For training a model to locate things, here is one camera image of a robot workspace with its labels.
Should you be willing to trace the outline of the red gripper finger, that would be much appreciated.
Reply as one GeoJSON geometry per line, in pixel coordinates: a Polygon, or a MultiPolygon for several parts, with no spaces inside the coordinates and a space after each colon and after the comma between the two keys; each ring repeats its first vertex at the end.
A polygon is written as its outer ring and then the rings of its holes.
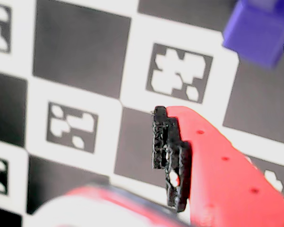
{"type": "Polygon", "coordinates": [[[186,227],[171,210],[115,186],[88,185],[45,202],[35,227],[186,227]]]}
{"type": "Polygon", "coordinates": [[[153,111],[152,167],[167,204],[199,227],[284,227],[284,197],[210,122],[185,106],[153,111]]]}

